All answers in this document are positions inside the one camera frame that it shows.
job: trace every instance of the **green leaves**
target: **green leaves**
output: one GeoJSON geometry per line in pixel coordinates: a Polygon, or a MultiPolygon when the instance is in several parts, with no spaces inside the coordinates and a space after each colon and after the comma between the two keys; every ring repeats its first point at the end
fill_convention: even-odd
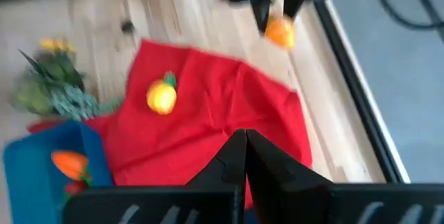
{"type": "Polygon", "coordinates": [[[61,116],[77,121],[96,116],[96,99],[78,87],[66,85],[63,89],[54,89],[50,93],[52,105],[61,116]]]}
{"type": "Polygon", "coordinates": [[[66,51],[40,52],[36,59],[22,50],[19,52],[31,68],[16,84],[11,102],[15,107],[40,115],[59,113],[51,98],[54,91],[64,91],[66,86],[84,91],[82,76],[66,51]]]}
{"type": "Polygon", "coordinates": [[[114,100],[100,103],[98,107],[98,111],[96,112],[97,116],[103,116],[107,114],[114,113],[123,103],[123,97],[116,98],[114,100]]]}
{"type": "Polygon", "coordinates": [[[172,71],[168,71],[165,73],[164,82],[170,84],[172,87],[175,87],[175,88],[178,84],[176,81],[176,77],[174,76],[174,73],[172,71]]]}
{"type": "Polygon", "coordinates": [[[23,51],[19,51],[47,87],[62,88],[68,84],[78,87],[82,91],[85,89],[82,76],[76,71],[66,51],[56,51],[51,58],[42,58],[38,61],[29,57],[23,51]]]}

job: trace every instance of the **yellow flower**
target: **yellow flower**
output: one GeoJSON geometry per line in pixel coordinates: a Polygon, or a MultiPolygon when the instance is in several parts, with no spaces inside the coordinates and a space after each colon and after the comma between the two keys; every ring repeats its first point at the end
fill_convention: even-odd
{"type": "Polygon", "coordinates": [[[50,40],[50,39],[40,40],[40,47],[48,51],[57,51],[57,50],[70,51],[70,52],[76,51],[72,45],[60,40],[50,40]]]}

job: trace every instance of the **toy carrot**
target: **toy carrot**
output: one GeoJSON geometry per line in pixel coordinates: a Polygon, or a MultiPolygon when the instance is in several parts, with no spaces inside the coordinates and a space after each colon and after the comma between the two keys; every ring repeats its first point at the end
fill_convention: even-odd
{"type": "Polygon", "coordinates": [[[84,180],[91,183],[91,176],[88,172],[88,159],[73,151],[59,150],[51,154],[54,165],[67,177],[72,180],[84,180]]]}

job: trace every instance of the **yellow lemon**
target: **yellow lemon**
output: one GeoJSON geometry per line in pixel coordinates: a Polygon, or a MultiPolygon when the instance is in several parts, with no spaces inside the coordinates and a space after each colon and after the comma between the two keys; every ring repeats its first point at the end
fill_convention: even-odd
{"type": "Polygon", "coordinates": [[[163,80],[155,81],[146,93],[148,106],[159,114],[170,113],[174,108],[176,98],[174,86],[163,80]]]}

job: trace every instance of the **toy lemon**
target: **toy lemon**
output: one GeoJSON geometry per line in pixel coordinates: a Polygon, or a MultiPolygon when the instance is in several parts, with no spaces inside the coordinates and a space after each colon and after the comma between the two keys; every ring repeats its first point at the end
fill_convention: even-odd
{"type": "Polygon", "coordinates": [[[167,72],[163,80],[154,81],[146,93],[146,102],[150,109],[158,114],[168,114],[176,103],[176,78],[167,72]]]}
{"type": "Polygon", "coordinates": [[[295,43],[293,20],[289,17],[270,15],[268,18],[265,37],[283,49],[291,49],[295,43]]]}

